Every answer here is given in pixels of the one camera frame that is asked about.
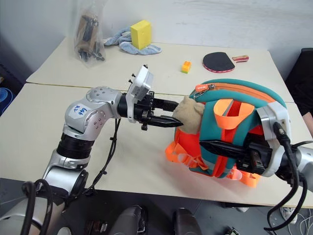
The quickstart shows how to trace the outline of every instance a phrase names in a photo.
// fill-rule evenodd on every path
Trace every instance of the small box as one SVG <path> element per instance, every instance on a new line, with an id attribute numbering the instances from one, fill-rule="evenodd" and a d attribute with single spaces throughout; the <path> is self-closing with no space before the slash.
<path id="1" fill-rule="evenodd" d="M 142 20 L 131 26 L 132 44 L 139 50 L 151 44 L 151 24 Z"/>

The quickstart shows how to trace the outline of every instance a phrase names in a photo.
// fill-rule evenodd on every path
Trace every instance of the backpack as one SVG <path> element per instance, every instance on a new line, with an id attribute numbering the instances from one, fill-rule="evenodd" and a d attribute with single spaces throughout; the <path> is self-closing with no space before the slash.
<path id="1" fill-rule="evenodd" d="M 286 108 L 282 98 L 266 87 L 237 79 L 206 81 L 189 97 L 205 105 L 200 132 L 193 135 L 176 128 L 174 141 L 165 150 L 167 159 L 187 165 L 192 172 L 256 187 L 260 175 L 237 170 L 236 159 L 213 154 L 200 142 L 221 140 L 243 146 L 248 133 L 263 136 L 256 109 L 275 101 Z"/>

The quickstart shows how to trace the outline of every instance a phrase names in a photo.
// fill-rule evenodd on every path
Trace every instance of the white wall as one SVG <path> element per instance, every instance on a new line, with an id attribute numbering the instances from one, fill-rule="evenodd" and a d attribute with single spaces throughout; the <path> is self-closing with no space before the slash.
<path id="1" fill-rule="evenodd" d="M 24 81 L 68 34 L 72 0 L 0 0 L 0 62 Z"/>
<path id="2" fill-rule="evenodd" d="M 0 35 L 34 71 L 73 32 L 77 1 L 0 0 L 0 8 Z M 286 78 L 301 48 L 313 47 L 312 10 L 311 0 L 109 0 L 104 30 L 147 19 L 155 42 L 268 49 Z"/>

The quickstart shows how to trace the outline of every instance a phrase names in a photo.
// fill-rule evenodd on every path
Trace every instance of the ping pong paddle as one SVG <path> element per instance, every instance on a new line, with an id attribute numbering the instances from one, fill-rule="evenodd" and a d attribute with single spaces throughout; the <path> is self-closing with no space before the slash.
<path id="1" fill-rule="evenodd" d="M 236 62 L 246 62 L 249 57 L 247 55 L 232 58 Z M 225 52 L 213 52 L 207 54 L 203 58 L 203 66 L 211 72 L 230 72 L 235 69 L 234 63 Z"/>

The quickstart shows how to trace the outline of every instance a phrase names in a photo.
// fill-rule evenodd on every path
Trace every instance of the black cable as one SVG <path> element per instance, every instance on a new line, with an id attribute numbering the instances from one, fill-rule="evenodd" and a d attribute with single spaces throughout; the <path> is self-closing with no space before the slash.
<path id="1" fill-rule="evenodd" d="M 28 235 L 33 220 L 36 200 L 36 187 L 33 182 L 27 181 L 22 185 L 23 193 L 28 197 L 25 219 L 23 222 L 21 235 Z"/>
<path id="2" fill-rule="evenodd" d="M 111 161 L 111 159 L 112 159 L 112 157 L 113 157 L 113 155 L 115 153 L 116 142 L 117 142 L 117 131 L 118 131 L 118 127 L 119 127 L 120 122 L 121 122 L 121 119 L 115 119 L 115 131 L 114 131 L 113 137 L 110 138 L 112 143 L 111 143 L 111 147 L 110 147 L 110 151 L 109 151 L 106 163 L 104 164 L 103 168 L 98 173 L 98 175 L 94 178 L 94 180 L 92 182 L 92 185 L 89 188 L 87 188 L 86 190 L 84 190 L 83 194 L 89 193 L 90 191 L 94 191 L 95 190 L 94 186 L 99 182 L 99 180 L 101 179 L 102 175 L 106 175 L 107 174 L 107 172 L 106 172 L 107 166 L 110 163 L 110 161 Z"/>
<path id="3" fill-rule="evenodd" d="M 280 207 L 282 207 L 284 204 L 286 204 L 296 194 L 298 187 L 299 187 L 299 181 L 300 181 L 299 180 L 299 173 L 297 170 L 297 164 L 296 164 L 296 160 L 295 160 L 295 155 L 291 150 L 289 137 L 287 136 L 287 134 L 285 133 L 285 131 L 283 130 L 283 128 L 281 127 L 281 125 L 278 122 L 274 123 L 273 128 L 274 128 L 274 132 L 277 136 L 279 143 L 285 149 L 285 153 L 286 153 L 286 156 L 288 158 L 289 166 L 291 169 L 291 175 L 292 175 L 293 183 L 292 183 L 292 188 L 291 188 L 290 192 L 287 194 L 287 196 L 280 203 L 278 203 L 275 207 L 273 207 L 271 210 L 268 211 L 267 220 L 268 220 L 268 224 L 269 224 L 270 228 L 264 228 L 265 231 L 275 231 L 275 230 L 278 230 L 279 228 L 282 228 L 282 227 L 288 225 L 294 219 L 294 217 L 297 215 L 297 213 L 299 212 L 299 210 L 301 209 L 301 206 L 302 206 L 302 204 L 300 204 L 300 201 L 299 201 L 294 212 L 291 214 L 291 216 L 283 224 L 276 226 L 274 228 L 272 227 L 272 225 L 270 223 L 271 214 L 274 211 L 276 211 L 277 209 L 279 209 Z"/>
<path id="4" fill-rule="evenodd" d="M 313 141 L 302 141 L 302 142 L 293 144 L 293 145 L 292 145 L 292 149 L 297 149 L 297 147 L 299 147 L 299 146 L 301 146 L 301 145 L 304 145 L 304 144 L 309 144 L 309 143 L 313 143 Z"/>
<path id="5" fill-rule="evenodd" d="M 273 231 L 278 230 L 278 229 L 282 229 L 283 227 L 287 226 L 293 220 L 293 218 L 298 214 L 298 212 L 300 211 L 300 209 L 304 203 L 305 197 L 307 196 L 307 190 L 308 190 L 308 182 L 307 182 L 306 178 L 302 177 L 301 181 L 303 182 L 303 189 L 302 189 L 302 193 L 301 193 L 301 197 L 300 197 L 300 200 L 298 202 L 298 205 L 294 209 L 294 212 L 291 214 L 291 216 L 284 223 L 282 223 L 281 225 L 278 225 L 274 228 L 271 227 L 271 229 Z"/>
<path id="6" fill-rule="evenodd" d="M 48 182 L 44 179 L 38 179 L 35 182 L 35 185 L 38 186 L 39 184 L 42 184 L 43 188 L 45 189 L 46 198 L 47 198 L 47 208 L 45 211 L 45 218 L 44 218 L 44 222 L 39 233 L 39 235 L 45 235 L 47 233 L 47 230 L 50 224 L 51 215 L 52 215 L 53 198 L 52 198 L 52 190 Z"/>

